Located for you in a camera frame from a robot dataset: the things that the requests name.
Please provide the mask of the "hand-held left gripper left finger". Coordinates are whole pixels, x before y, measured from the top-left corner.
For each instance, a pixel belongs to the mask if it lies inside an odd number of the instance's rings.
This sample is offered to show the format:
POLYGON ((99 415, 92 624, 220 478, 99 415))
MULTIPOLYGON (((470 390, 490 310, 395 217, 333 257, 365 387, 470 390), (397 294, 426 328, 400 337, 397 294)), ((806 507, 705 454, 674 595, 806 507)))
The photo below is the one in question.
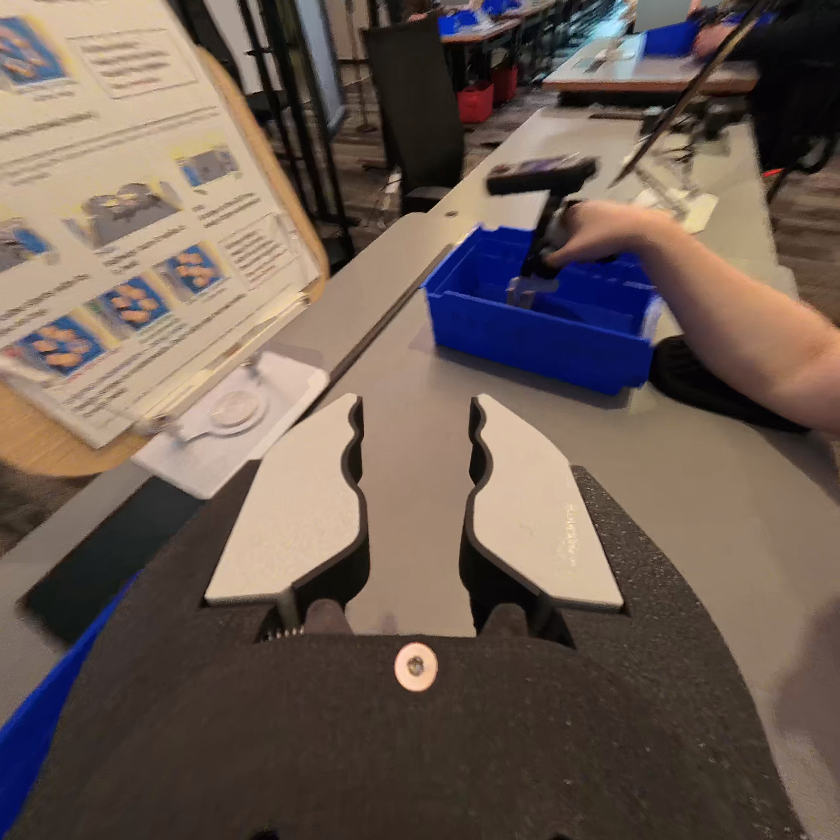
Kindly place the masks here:
POLYGON ((361 593, 371 570, 363 439, 363 400, 348 393, 272 445, 205 590, 207 606, 272 605, 291 629, 313 603, 344 610, 361 593))

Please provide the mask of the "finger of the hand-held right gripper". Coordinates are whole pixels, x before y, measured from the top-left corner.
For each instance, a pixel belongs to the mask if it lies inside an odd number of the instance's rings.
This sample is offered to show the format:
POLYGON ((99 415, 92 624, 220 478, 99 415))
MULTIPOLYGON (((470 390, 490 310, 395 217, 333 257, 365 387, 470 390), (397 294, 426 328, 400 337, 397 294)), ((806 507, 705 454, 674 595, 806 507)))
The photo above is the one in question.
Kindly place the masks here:
POLYGON ((559 288, 559 278, 516 276, 507 285, 507 305, 530 310, 538 295, 552 294, 559 288))

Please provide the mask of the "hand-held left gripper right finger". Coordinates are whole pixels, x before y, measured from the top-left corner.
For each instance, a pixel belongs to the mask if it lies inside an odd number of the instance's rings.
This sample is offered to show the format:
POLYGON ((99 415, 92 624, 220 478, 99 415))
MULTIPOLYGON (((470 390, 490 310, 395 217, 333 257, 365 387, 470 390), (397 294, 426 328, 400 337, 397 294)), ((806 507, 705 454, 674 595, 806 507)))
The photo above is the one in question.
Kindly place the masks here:
POLYGON ((476 632, 502 605, 529 634, 567 634, 563 611, 621 614, 624 598, 572 466, 560 449, 494 397, 469 405, 473 487, 458 573, 476 632))

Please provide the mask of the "person's right forearm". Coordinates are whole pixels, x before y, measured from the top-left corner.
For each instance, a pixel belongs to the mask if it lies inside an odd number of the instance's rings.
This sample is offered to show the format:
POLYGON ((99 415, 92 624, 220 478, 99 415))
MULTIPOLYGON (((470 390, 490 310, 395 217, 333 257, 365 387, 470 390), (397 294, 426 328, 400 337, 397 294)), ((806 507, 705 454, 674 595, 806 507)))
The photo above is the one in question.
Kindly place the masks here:
POLYGON ((669 221, 645 229, 631 250, 714 375, 782 417, 838 438, 838 327, 669 221))

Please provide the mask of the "person's right hand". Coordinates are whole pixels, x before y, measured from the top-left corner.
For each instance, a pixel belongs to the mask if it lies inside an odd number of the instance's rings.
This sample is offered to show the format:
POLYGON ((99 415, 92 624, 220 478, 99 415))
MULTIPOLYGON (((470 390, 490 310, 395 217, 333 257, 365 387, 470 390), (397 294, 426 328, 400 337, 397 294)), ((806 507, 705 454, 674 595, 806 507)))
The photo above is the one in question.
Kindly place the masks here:
POLYGON ((563 245, 542 257, 543 264, 552 269, 622 253, 641 256, 648 247, 683 233, 681 226, 661 211, 599 200, 569 204, 559 225, 563 245))

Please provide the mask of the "white stand base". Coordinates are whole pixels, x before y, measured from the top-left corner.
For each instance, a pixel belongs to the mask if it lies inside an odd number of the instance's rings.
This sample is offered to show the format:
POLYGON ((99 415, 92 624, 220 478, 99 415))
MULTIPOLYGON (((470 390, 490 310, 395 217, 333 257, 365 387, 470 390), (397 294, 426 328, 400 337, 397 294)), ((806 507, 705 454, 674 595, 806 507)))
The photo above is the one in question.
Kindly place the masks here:
POLYGON ((644 187, 634 205, 669 215, 690 235, 706 230, 718 207, 717 195, 704 192, 693 182, 688 187, 672 185, 674 179, 656 167, 638 166, 634 174, 644 187))
POLYGON ((242 466, 263 456, 328 383, 328 374, 318 367, 263 352, 164 425, 131 462, 208 500, 242 466))

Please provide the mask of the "wooden-edged work table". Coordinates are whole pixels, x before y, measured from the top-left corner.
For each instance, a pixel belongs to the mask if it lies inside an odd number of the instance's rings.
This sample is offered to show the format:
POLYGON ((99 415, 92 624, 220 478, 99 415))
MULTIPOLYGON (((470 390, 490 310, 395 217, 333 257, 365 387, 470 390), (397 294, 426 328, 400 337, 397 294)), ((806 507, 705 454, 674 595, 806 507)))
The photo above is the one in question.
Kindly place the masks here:
POLYGON ((606 95, 619 93, 676 94, 685 90, 702 69, 693 56, 645 56, 645 35, 621 39, 617 57, 598 66, 611 44, 597 38, 577 49, 560 67, 542 80, 545 90, 560 95, 606 95))

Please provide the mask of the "black chair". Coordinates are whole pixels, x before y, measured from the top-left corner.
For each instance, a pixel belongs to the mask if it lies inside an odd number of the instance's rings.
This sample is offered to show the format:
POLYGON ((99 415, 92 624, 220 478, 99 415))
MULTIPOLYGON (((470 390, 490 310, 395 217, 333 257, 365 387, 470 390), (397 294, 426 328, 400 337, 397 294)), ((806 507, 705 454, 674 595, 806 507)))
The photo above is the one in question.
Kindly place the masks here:
POLYGON ((362 32, 393 161, 402 174, 401 215, 427 213, 461 181, 465 132, 438 22, 362 32))

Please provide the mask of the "black display board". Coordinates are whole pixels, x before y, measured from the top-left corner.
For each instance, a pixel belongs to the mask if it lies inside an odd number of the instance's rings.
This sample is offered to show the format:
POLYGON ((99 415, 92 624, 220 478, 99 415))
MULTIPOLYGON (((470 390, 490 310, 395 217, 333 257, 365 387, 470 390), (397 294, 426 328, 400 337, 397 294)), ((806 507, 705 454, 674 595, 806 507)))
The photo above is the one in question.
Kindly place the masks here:
POLYGON ((682 114, 692 99, 700 92, 705 82, 717 71, 723 61, 729 57, 731 52, 771 4, 771 1, 756 1, 750 6, 740 23, 734 29, 731 29, 722 42, 710 53, 707 62, 695 75, 686 89, 682 91, 675 105, 660 116, 650 133, 644 136, 639 142, 633 155, 623 163, 621 170, 616 173, 609 183, 609 189, 617 186, 635 170, 645 155, 657 143, 659 138, 668 131, 673 121, 682 114))

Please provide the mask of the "black wrist rest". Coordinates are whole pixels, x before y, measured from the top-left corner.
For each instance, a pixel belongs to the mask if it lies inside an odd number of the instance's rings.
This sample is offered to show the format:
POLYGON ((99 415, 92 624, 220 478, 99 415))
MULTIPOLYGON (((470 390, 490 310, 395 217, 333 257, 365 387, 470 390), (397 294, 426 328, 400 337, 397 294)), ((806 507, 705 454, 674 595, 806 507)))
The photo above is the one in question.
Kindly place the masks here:
POLYGON ((665 338, 656 344, 648 381, 666 397, 701 411, 775 432, 811 432, 810 428, 757 404, 711 373, 683 335, 665 338))

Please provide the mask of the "grey leaning panel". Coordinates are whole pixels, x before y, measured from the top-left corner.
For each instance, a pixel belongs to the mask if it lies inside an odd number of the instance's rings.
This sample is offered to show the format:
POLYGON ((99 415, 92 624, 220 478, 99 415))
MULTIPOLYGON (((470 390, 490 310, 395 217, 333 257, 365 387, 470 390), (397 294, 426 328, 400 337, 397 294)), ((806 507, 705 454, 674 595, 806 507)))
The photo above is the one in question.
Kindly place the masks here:
POLYGON ((295 1, 294 4, 310 102, 331 140, 346 119, 347 101, 327 6, 323 1, 295 1))

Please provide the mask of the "printed instruction sheet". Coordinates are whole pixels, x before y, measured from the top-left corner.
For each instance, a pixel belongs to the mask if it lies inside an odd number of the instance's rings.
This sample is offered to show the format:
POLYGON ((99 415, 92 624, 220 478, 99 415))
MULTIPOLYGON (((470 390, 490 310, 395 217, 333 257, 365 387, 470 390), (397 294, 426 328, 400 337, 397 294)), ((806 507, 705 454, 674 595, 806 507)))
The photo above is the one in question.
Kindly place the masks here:
POLYGON ((2 2, 2 377, 91 448, 319 297, 322 243, 167 2, 2 2))

